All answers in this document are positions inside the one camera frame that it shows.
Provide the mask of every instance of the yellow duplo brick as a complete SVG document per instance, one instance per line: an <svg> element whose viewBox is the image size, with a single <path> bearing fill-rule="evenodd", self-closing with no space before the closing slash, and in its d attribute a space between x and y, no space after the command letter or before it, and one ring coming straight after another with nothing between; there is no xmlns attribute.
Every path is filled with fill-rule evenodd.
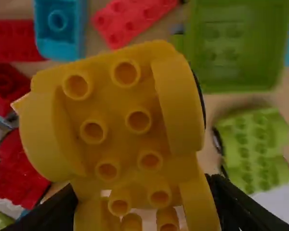
<svg viewBox="0 0 289 231"><path fill-rule="evenodd" d="M179 219L175 208L159 209L156 213L158 231L179 231Z"/></svg>
<svg viewBox="0 0 289 231"><path fill-rule="evenodd" d="M142 231L142 218L135 213L129 213L122 218L121 230L122 231Z"/></svg>
<svg viewBox="0 0 289 231"><path fill-rule="evenodd" d="M217 231L196 158L204 139L199 92L188 62L169 43L40 71L13 108L34 168L73 187L74 231L141 231L131 209L175 205L184 207L190 230ZM106 199L105 190L112 191ZM122 224L118 216L125 216ZM174 215L167 217L178 228Z"/></svg>

